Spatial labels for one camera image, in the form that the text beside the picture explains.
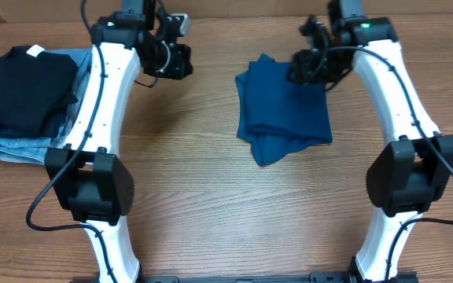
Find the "blue polo shirt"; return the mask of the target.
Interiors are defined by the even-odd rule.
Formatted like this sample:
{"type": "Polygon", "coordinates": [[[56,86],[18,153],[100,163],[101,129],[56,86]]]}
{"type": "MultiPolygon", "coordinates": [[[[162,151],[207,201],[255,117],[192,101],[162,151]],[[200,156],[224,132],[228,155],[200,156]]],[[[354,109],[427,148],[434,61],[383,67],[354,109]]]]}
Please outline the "blue polo shirt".
{"type": "Polygon", "coordinates": [[[333,141],[324,85],[292,83],[289,69],[289,63],[263,53],[235,77],[240,101],[237,136],[251,144],[261,167],[333,141]]]}

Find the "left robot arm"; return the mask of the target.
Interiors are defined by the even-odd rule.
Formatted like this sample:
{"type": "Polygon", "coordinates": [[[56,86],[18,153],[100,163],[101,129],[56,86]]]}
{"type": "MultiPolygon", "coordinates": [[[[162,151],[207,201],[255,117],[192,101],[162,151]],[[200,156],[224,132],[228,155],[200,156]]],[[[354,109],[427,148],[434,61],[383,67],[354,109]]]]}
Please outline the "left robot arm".
{"type": "Polygon", "coordinates": [[[98,261],[97,282],[141,282],[127,224],[134,179],[120,160],[120,133],[132,86],[141,72],[159,79],[192,74],[185,13],[160,1],[124,1],[122,9],[88,28],[93,43],[90,77],[63,145],[48,149],[47,189],[84,229],[98,261]]]}

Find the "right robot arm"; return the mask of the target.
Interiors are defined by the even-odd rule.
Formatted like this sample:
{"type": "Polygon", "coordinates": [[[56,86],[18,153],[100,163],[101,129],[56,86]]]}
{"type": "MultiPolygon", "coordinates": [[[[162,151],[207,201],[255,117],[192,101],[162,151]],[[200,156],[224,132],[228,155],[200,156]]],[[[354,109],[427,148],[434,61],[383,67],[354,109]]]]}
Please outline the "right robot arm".
{"type": "Polygon", "coordinates": [[[384,148],[366,173],[374,206],[366,239],[346,282],[416,282],[397,264],[416,221],[439,200],[453,167],[453,135],[432,121],[403,60],[387,17],[369,18],[360,1],[333,0],[330,28],[309,16],[300,27],[310,49],[293,55],[289,80],[336,86],[350,71],[362,80],[377,112],[384,148]]]}

